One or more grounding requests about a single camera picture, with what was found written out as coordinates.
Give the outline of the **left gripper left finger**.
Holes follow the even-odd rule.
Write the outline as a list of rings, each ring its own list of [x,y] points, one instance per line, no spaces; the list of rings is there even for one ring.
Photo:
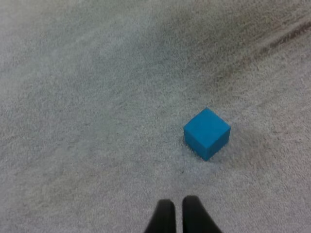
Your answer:
[[[145,233],[174,233],[175,206],[169,199],[159,200]]]

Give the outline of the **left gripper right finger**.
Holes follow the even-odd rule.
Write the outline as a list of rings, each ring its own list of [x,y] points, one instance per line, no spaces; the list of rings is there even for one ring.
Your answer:
[[[182,224],[184,233],[222,232],[194,195],[188,195],[182,201]]]

